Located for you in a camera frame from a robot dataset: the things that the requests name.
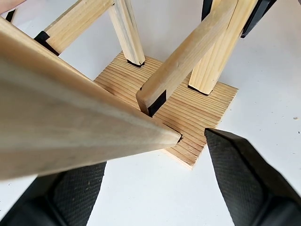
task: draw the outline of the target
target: angled wooden leg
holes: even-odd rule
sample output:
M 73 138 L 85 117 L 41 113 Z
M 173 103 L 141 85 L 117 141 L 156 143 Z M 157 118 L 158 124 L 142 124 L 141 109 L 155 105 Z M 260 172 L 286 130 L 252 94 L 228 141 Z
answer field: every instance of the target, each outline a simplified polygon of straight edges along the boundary
M 140 42 L 136 21 L 130 0 L 114 0 L 109 9 L 125 58 L 136 66 L 144 64 L 145 57 Z
M 212 9 L 220 0 L 214 0 Z M 194 67 L 189 86 L 201 93 L 209 95 L 217 83 L 241 32 L 248 20 L 257 0 L 238 0 L 233 16 L 225 33 L 219 37 L 215 45 L 204 55 Z
M 59 55 L 113 4 L 113 0 L 78 0 L 35 40 Z
M 223 0 L 181 43 L 136 93 L 142 112 L 149 116 L 166 102 L 193 67 L 227 29 L 237 0 Z
M 175 146 L 181 135 L 0 18 L 0 179 Z

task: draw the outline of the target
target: white background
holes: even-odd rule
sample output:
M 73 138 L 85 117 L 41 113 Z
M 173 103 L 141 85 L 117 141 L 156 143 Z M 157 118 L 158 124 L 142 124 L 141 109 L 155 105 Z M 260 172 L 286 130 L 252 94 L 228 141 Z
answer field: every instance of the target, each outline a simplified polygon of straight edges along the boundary
M 31 37 L 75 0 L 28 0 Z M 200 21 L 201 0 L 132 0 L 146 55 L 164 61 Z M 121 51 L 108 14 L 60 57 L 91 79 Z M 218 128 L 246 137 L 301 194 L 301 6 L 278 0 L 240 39 L 220 81 L 239 88 Z M 3 217 L 35 176 L 0 183 Z M 231 226 L 207 147 L 193 170 L 161 151 L 108 161 L 89 226 Z

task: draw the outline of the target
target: black textured pad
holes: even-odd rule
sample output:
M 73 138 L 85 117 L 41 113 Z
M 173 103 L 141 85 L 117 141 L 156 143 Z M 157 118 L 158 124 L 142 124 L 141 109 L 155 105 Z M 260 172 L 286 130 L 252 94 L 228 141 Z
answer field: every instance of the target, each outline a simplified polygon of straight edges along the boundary
M 216 179 L 235 226 L 301 226 L 301 198 L 244 138 L 205 136 Z
M 266 199 L 263 185 L 231 142 L 205 133 L 221 193 L 236 226 L 250 226 Z
M 48 196 L 68 226 L 86 226 L 100 191 L 105 165 L 67 171 Z

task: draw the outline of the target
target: pine wood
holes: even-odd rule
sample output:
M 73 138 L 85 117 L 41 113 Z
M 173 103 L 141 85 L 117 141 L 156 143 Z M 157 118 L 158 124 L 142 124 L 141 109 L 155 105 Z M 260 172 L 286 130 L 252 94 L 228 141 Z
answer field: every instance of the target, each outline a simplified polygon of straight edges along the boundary
M 149 114 L 148 107 L 165 90 L 166 99 L 171 96 L 227 28 L 236 3 L 237 0 L 222 1 L 143 84 L 136 95 L 142 112 Z
M 218 6 L 214 0 L 212 9 Z M 225 33 L 194 67 L 189 85 L 204 94 L 210 94 L 219 79 L 257 0 L 238 0 L 233 17 Z
M 181 135 L 0 18 L 0 179 L 174 146 Z
M 113 4 L 113 0 L 78 0 L 44 30 L 50 36 L 46 42 L 62 53 Z
M 109 9 L 122 51 L 129 61 L 142 65 L 145 61 L 130 0 L 114 0 L 114 6 Z
M 139 109 L 136 91 L 162 65 L 147 57 L 142 68 L 127 63 L 120 53 L 95 79 L 104 89 Z M 217 83 L 210 96 L 187 88 L 190 75 L 178 86 L 154 118 L 179 131 L 183 139 L 167 150 L 188 166 L 193 166 L 206 144 L 205 128 L 214 128 L 221 120 L 237 89 Z

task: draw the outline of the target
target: wooden strut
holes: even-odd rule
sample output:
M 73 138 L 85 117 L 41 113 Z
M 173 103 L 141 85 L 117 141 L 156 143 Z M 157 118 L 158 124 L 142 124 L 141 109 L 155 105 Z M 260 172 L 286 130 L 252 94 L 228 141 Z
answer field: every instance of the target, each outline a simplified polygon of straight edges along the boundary
M 0 18 L 0 179 L 175 146 L 180 134 Z
M 216 85 L 243 28 L 258 0 L 238 0 L 227 30 L 207 51 L 194 67 L 189 86 L 209 95 Z M 221 0 L 213 0 L 211 10 L 218 7 Z
M 187 77 L 229 25 L 237 0 L 221 1 L 144 83 L 136 98 L 142 112 L 152 116 Z
M 44 41 L 61 54 L 113 4 L 113 0 L 78 0 L 44 29 L 48 36 L 43 37 Z
M 114 3 L 109 9 L 109 14 L 123 54 L 130 63 L 140 67 L 144 64 L 145 57 L 131 1 L 114 0 Z

